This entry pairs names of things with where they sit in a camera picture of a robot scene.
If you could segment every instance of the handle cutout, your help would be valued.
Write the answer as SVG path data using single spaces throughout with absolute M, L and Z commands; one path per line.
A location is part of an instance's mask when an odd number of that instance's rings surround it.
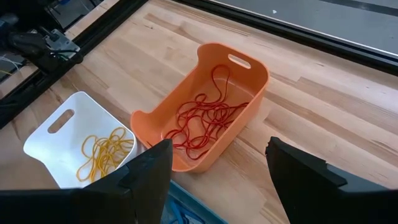
M 71 109 L 66 110 L 54 123 L 50 125 L 47 131 L 50 134 L 56 133 L 69 121 L 70 118 L 72 118 L 74 114 L 75 112 L 73 110 Z
M 241 59 L 241 58 L 239 58 L 239 57 L 237 57 L 235 55 L 228 54 L 228 59 L 230 59 L 232 62 L 234 62 L 234 63 L 236 63 L 236 64 L 238 64 L 238 65 L 240 65 L 240 66 L 242 66 L 242 67 L 244 67 L 246 69 L 250 69 L 251 68 L 251 65 L 250 65 L 249 62 L 247 62 L 247 61 L 245 61 L 245 60 L 243 60 L 243 59 Z

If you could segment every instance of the orange plastic basket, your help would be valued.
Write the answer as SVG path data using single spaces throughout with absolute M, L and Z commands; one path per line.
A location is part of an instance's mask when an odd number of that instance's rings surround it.
M 206 145 L 201 151 L 208 152 L 199 160 L 190 159 L 185 151 L 173 150 L 173 171 L 203 172 L 206 171 L 232 140 L 256 114 L 269 81 L 268 69 L 259 61 L 233 50 L 222 44 L 204 44 L 198 49 L 198 65 L 151 113 L 135 111 L 131 115 L 131 129 L 137 138 L 151 147 L 161 141 L 164 135 L 177 127 L 176 113 L 185 102 L 192 100 L 199 93 L 206 93 L 209 101 L 220 95 L 211 79 L 211 71 L 218 65 L 229 69 L 228 91 L 225 103 L 239 105 L 249 104 L 234 115 L 235 120 L 213 144 Z M 225 91 L 228 70 L 214 70 L 215 82 Z M 203 132 L 202 126 L 190 126 L 194 133 Z

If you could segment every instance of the blue container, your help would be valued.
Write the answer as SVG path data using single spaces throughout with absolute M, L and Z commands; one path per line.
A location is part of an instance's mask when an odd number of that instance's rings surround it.
M 170 181 L 169 196 L 165 203 L 165 208 L 163 209 L 162 222 L 164 224 L 169 224 L 172 220 L 176 219 L 172 207 L 170 206 L 175 202 L 179 206 L 193 212 L 195 215 L 200 217 L 205 223 L 219 224 L 227 223 L 225 220 L 220 218 L 212 210 L 210 210 L 205 204 L 195 198 L 192 194 L 187 192 L 176 182 Z M 190 219 L 190 223 L 196 224 L 201 223 L 196 220 Z

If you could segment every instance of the wood grain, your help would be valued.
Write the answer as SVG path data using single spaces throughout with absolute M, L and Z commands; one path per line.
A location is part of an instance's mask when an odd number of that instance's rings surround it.
M 117 0 L 105 0 L 76 36 Z M 23 143 L 83 90 L 126 126 L 151 111 L 221 42 L 264 62 L 271 82 L 257 116 L 204 174 L 173 179 L 230 223 L 288 223 L 264 151 L 271 136 L 389 188 L 398 187 L 398 78 L 171 1 L 152 0 L 0 131 L 1 189 L 54 188 Z M 4 95 L 21 77 L 0 86 Z

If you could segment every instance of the black metal rail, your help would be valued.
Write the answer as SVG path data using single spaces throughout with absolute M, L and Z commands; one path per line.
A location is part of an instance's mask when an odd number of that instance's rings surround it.
M 147 1 L 119 0 L 80 35 L 74 38 L 74 43 L 80 47 L 79 55 L 71 58 L 69 62 L 65 62 L 53 73 L 44 74 L 39 70 L 34 72 L 4 96 L 0 100 L 0 128 L 12 121 L 23 109 L 66 74 L 76 64 L 77 57 L 83 57 L 88 54 Z
M 398 57 L 209 0 L 173 0 L 398 76 Z

